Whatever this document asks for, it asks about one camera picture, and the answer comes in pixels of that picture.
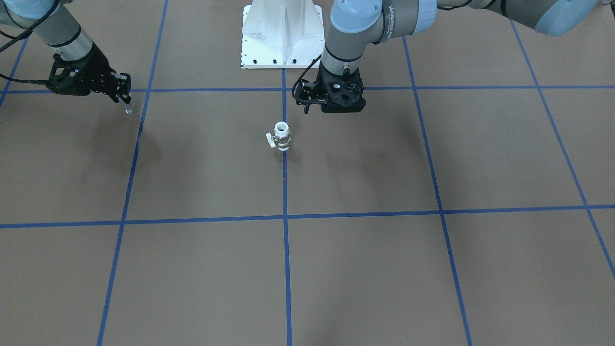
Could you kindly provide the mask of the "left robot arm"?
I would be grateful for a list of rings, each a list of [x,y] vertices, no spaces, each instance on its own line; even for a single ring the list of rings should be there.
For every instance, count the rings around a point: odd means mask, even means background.
[[[359,64],[367,45],[424,32],[439,11],[487,10],[557,37],[580,24],[595,6],[595,0],[336,0],[306,103],[320,105],[325,113],[362,111],[366,101]]]

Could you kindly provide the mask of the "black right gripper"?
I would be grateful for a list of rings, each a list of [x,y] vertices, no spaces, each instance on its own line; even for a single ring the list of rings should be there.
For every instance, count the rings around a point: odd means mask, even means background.
[[[76,61],[64,61],[53,55],[46,88],[64,96],[88,96],[90,92],[109,96],[115,103],[130,104],[131,76],[115,72],[94,43],[87,55]]]

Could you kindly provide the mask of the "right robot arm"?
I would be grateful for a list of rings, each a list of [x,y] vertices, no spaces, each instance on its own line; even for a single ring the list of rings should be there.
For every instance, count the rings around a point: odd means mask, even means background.
[[[22,80],[16,83],[42,85],[64,96],[88,96],[101,93],[131,114],[131,77],[111,68],[104,53],[66,9],[67,0],[3,0],[1,24],[22,29],[17,37],[1,47],[6,50],[17,41],[35,34],[53,50],[53,65],[46,80]]]

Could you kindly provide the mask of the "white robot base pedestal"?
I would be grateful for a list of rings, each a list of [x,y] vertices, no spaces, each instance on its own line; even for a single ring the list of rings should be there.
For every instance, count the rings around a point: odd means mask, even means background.
[[[323,50],[323,10],[311,0],[253,0],[242,14],[244,69],[306,68]]]

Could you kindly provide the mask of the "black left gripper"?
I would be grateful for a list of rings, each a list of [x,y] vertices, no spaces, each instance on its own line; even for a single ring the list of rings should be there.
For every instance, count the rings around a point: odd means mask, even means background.
[[[366,106],[363,90],[360,70],[338,76],[323,67],[319,68],[316,79],[316,96],[317,99],[324,100],[324,103],[320,105],[321,112],[361,112]]]

